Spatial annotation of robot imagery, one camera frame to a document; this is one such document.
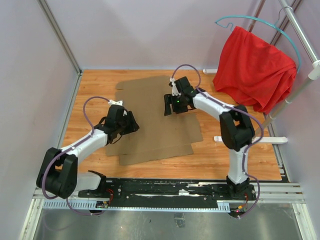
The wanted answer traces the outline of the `brown cardboard box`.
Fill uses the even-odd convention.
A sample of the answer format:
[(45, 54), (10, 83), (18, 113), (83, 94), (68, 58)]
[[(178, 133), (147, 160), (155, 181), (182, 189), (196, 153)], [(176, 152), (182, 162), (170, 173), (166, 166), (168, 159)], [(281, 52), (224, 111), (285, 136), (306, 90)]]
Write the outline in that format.
[(139, 130), (106, 146), (107, 156), (118, 156), (120, 165), (193, 154), (192, 144), (203, 141), (195, 113), (164, 115), (164, 95), (172, 92), (168, 76), (121, 81), (116, 100), (132, 111)]

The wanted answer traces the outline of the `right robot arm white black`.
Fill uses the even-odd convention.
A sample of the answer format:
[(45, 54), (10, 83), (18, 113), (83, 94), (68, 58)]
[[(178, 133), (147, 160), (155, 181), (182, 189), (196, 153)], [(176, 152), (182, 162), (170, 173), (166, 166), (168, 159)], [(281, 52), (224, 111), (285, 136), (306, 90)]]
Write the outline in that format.
[(227, 104), (204, 89), (193, 88), (187, 77), (177, 80), (170, 78), (168, 85), (171, 93), (164, 95), (165, 116), (197, 109), (219, 121), (222, 142), (229, 149), (226, 193), (232, 200), (240, 199), (250, 186), (250, 177), (246, 174), (246, 148), (252, 144), (255, 135), (246, 107)]

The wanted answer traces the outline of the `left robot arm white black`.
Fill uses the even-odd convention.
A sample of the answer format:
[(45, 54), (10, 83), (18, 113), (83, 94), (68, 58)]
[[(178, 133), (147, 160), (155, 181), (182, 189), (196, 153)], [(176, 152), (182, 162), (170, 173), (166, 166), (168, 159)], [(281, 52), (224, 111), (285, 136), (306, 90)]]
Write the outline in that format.
[(106, 116), (76, 142), (63, 148), (51, 147), (45, 153), (37, 187), (47, 199), (67, 199), (74, 192), (89, 190), (96, 198), (107, 193), (106, 177), (96, 171), (79, 173), (79, 164), (95, 151), (111, 144), (114, 139), (139, 130), (132, 111), (113, 104)]

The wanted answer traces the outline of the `red cloth on hanger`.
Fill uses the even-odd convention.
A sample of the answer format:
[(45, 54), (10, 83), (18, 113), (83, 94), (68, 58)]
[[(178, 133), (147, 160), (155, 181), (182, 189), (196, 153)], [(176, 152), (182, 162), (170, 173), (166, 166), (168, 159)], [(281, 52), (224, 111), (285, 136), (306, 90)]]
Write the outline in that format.
[(289, 56), (236, 26), (223, 46), (213, 85), (236, 103), (269, 114), (290, 94), (296, 75)]

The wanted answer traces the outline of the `teal clothes hanger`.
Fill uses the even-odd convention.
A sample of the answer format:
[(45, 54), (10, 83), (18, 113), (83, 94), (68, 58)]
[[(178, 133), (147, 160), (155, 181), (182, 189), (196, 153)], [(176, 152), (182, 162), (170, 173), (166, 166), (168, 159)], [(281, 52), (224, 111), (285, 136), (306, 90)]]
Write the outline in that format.
[(268, 33), (273, 32), (274, 34), (279, 34), (280, 37), (283, 37), (286, 42), (289, 44), (289, 46), (292, 48), (294, 54), (295, 54), (295, 62), (296, 62), (296, 71), (297, 73), (300, 72), (301, 67), (302, 67), (302, 57), (300, 50), (298, 49), (297, 44), (295, 41), (280, 27), (277, 25), (278, 20), (275, 22), (269, 22), (263, 18), (256, 17), (256, 16), (251, 16), (251, 15), (245, 15), (245, 14), (229, 14), (229, 15), (224, 15), (222, 17), (217, 18), (214, 23), (224, 29), (229, 29), (231, 32), (236, 28), (236, 24), (233, 22), (233, 20), (248, 20), (251, 22), (255, 22), (259, 27), (262, 27), (263, 30), (267, 30)]

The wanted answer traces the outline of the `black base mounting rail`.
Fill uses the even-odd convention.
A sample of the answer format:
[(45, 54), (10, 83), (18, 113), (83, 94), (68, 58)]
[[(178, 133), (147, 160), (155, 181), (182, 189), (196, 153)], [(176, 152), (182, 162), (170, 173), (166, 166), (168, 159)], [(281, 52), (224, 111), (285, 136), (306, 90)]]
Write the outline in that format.
[(245, 183), (240, 189), (227, 184), (225, 180), (199, 179), (155, 179), (155, 178), (106, 178), (102, 189), (82, 190), (79, 197), (107, 198), (113, 194), (115, 199), (130, 196), (186, 196), (211, 197), (214, 200), (249, 200), (257, 199), (258, 191), (254, 185)]

